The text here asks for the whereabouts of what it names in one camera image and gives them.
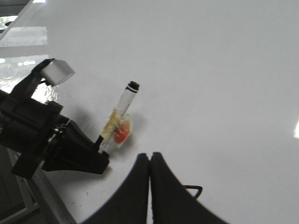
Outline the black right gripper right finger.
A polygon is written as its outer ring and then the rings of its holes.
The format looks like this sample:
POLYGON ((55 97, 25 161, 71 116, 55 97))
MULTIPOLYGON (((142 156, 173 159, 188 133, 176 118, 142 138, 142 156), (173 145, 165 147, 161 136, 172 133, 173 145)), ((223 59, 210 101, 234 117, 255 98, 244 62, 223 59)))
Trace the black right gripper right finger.
POLYGON ((150 159, 150 184, 153 223, 226 223, 205 208, 186 190, 159 152, 154 152, 150 159))

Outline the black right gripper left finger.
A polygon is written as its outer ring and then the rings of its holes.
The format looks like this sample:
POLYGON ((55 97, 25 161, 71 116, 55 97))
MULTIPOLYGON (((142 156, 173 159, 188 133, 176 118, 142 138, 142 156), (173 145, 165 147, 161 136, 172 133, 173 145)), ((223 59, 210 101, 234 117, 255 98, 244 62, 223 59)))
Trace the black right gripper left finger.
POLYGON ((145 224, 147 222, 150 161, 145 153, 136 161, 121 186, 85 224, 145 224))

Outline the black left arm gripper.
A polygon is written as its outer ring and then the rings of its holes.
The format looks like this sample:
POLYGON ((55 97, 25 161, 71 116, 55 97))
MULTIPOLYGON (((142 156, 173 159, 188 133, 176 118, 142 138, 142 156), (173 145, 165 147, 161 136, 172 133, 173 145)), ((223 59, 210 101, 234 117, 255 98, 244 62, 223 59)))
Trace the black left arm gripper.
MULTIPOLYGON (((18 101, 0 92, 0 144, 20 153, 13 174, 31 179, 44 157, 54 127, 67 120, 60 114, 62 108, 55 101, 46 104, 32 98, 18 101)), ((51 141, 42 169, 101 175, 108 167, 109 155, 99 153, 97 146, 70 120, 51 141)))

